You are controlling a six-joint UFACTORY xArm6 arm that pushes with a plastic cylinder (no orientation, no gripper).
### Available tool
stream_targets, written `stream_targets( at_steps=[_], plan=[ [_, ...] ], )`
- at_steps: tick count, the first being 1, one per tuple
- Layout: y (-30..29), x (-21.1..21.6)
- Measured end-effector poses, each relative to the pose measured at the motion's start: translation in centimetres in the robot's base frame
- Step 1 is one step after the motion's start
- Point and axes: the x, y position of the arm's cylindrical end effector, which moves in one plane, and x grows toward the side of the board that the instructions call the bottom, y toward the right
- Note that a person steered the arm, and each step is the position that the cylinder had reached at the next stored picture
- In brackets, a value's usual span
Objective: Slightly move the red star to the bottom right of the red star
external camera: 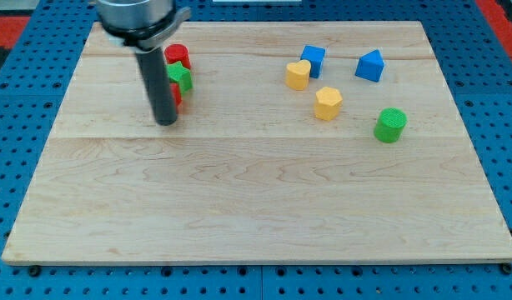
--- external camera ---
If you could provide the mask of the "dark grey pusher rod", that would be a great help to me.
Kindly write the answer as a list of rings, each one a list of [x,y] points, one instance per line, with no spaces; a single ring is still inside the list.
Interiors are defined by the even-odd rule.
[[[155,48],[151,52],[136,53],[135,57],[155,122],[161,126],[175,123],[178,119],[177,107],[162,50]]]

